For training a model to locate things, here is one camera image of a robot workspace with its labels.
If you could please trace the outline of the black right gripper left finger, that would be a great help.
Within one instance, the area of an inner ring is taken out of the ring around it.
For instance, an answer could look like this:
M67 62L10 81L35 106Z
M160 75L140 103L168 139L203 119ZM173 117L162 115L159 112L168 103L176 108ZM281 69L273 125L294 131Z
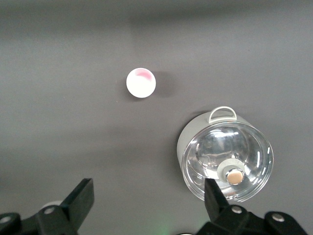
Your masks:
M0 215L2 235L77 235L94 204L93 179L83 179L59 204L21 219L16 212Z

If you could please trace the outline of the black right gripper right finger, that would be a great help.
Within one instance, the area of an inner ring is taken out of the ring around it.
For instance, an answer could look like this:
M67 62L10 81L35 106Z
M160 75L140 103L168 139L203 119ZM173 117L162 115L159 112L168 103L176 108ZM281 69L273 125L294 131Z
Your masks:
M206 179L204 203L210 221L198 235L306 235L307 232L289 214L269 211L257 217L239 205L226 200L214 179Z

